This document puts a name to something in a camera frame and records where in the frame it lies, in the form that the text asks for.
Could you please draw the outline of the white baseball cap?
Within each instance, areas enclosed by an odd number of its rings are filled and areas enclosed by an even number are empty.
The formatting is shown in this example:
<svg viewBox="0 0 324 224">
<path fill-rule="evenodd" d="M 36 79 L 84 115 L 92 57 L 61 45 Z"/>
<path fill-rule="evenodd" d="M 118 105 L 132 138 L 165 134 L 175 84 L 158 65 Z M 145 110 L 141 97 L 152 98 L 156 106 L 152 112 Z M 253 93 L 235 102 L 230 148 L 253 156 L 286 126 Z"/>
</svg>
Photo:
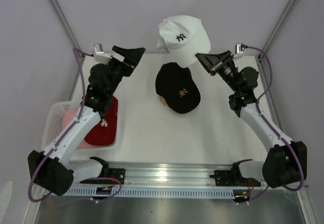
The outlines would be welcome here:
<svg viewBox="0 0 324 224">
<path fill-rule="evenodd" d="M 182 68 L 195 63 L 196 54 L 211 51 L 210 39 L 198 18 L 187 15 L 168 17 L 159 24 L 158 33 L 156 47 L 166 50 Z"/>
</svg>

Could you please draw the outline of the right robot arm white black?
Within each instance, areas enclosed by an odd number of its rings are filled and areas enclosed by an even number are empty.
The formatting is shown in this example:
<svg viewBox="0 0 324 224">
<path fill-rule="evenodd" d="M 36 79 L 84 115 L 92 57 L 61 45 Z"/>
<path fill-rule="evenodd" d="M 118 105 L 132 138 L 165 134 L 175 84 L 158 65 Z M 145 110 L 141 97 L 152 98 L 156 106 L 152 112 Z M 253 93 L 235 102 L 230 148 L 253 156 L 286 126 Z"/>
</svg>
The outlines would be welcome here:
<svg viewBox="0 0 324 224">
<path fill-rule="evenodd" d="M 230 109 L 252 129 L 267 151 L 264 161 L 238 162 L 238 168 L 231 172 L 231 181 L 243 185 L 253 178 L 273 189 L 301 190 L 307 177 L 307 147 L 301 141 L 292 140 L 263 113 L 260 98 L 254 93 L 258 71 L 250 66 L 238 69 L 230 51 L 197 53 L 196 58 L 210 75 L 218 74 L 233 91 L 229 96 Z"/>
</svg>

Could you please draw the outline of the black baseball cap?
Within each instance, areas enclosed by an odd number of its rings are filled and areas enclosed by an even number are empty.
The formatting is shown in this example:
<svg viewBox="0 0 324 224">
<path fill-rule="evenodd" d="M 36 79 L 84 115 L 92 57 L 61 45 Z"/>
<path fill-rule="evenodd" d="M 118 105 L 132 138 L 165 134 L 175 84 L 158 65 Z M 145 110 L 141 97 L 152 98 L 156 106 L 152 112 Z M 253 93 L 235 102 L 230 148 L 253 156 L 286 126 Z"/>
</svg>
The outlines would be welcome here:
<svg viewBox="0 0 324 224">
<path fill-rule="evenodd" d="M 178 114 L 186 114 L 198 107 L 201 96 L 189 68 L 175 62 L 161 66 L 155 79 L 156 94 Z"/>
</svg>

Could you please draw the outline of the red LA baseball cap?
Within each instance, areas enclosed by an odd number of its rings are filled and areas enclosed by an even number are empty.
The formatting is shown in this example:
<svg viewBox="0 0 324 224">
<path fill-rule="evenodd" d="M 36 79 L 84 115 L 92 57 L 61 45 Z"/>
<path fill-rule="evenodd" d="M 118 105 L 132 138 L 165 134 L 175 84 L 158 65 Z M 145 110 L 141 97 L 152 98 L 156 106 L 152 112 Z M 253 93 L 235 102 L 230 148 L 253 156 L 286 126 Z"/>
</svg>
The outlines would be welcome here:
<svg viewBox="0 0 324 224">
<path fill-rule="evenodd" d="M 107 115 L 86 135 L 85 142 L 98 147 L 112 146 L 116 139 L 118 100 L 113 96 L 113 104 Z"/>
</svg>

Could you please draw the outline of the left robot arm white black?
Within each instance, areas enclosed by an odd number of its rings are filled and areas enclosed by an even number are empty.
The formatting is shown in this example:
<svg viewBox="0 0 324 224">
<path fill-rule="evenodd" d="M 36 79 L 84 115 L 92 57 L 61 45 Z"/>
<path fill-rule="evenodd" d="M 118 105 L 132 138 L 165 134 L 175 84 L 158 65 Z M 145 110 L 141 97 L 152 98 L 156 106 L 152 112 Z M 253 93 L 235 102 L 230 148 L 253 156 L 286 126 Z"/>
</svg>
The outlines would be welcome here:
<svg viewBox="0 0 324 224">
<path fill-rule="evenodd" d="M 61 196 L 77 182 L 95 180 L 102 184 L 108 181 L 109 165 L 104 160 L 92 157 L 74 166 L 70 166 L 69 161 L 81 141 L 108 114 L 118 85 L 133 73 L 146 49 L 113 46 L 112 51 L 123 60 L 104 53 L 101 44 L 94 45 L 92 57 L 96 64 L 90 69 L 87 84 L 83 72 L 79 73 L 83 95 L 76 115 L 46 148 L 40 152 L 33 150 L 28 155 L 28 197 L 32 202 L 37 202 L 32 196 L 35 184 L 49 194 Z"/>
</svg>

